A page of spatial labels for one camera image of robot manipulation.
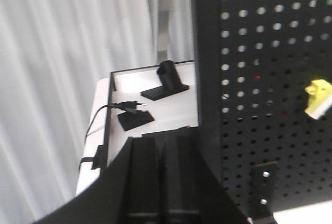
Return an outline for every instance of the black mount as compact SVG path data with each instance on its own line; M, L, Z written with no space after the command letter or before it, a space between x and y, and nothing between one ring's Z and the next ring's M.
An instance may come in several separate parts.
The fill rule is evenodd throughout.
M277 166L276 162L268 162L253 167L251 218L254 224L277 224L271 211Z
M157 75L162 86L143 91L141 92L141 96L156 101L189 89L188 85L181 83L173 61L161 62L157 70Z

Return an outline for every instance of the white table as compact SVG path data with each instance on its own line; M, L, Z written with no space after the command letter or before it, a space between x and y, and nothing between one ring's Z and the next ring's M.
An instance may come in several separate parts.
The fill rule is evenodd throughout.
M141 137L143 133L166 131L187 125L192 127L198 125L193 62L176 65L182 83L189 85L189 90L157 101L151 101L142 97L140 92L160 86L156 69L154 67L115 73L114 79L117 91L113 92L112 102L138 101L146 103L147 106L141 107L141 109L148 110L155 118L155 121L125 132L117 118L117 115L122 111L112 109L108 151L109 162L118 154L129 136ZM97 83L91 118L99 107L107 104L108 87L109 78L102 79ZM91 127L91 134L87 138L83 157L94 157L98 145L103 144L105 120L106 109L103 109L97 115ZM81 164L76 195L84 191L99 177L100 169L91 170L91 167L92 162L83 162ZM279 224L331 224L332 201L276 212L274 217Z

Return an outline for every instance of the yellow object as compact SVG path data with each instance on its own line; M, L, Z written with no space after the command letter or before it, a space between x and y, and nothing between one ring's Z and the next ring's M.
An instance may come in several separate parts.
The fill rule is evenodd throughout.
M326 80L312 80L306 87L309 94L305 112L313 119L319 119L332 105L332 85Z

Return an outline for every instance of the bolt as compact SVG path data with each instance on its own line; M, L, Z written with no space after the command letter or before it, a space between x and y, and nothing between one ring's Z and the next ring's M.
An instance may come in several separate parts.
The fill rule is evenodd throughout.
M266 178L267 178L267 177L270 177L270 173L267 172L267 171L264 171L264 172L263 172L263 177L266 177Z
M267 204L268 204L268 201L265 200L265 199L261 199L261 200L260 200L260 203L261 203L262 205L267 205Z

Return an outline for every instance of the power cord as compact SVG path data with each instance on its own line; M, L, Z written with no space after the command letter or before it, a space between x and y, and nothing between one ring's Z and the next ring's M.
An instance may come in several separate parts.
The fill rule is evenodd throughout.
M123 102L120 102L120 103L111 103L111 104L107 104L107 105L103 105L101 106L94 114L92 120L91 120L91 123L89 124L89 127L87 129L87 132L85 134L85 138L84 138L84 141L87 140L87 137L89 135L89 131L91 129L91 126L97 116L97 114L100 112L101 109L105 108L105 107L110 107L110 108L118 108L118 109L121 109L123 111L126 111L128 113L132 113L132 114L136 114L138 112L145 112L146 110L138 110L137 109L137 106L138 105L141 105L141 106L146 106L146 104L144 103L138 103L137 101L123 101Z

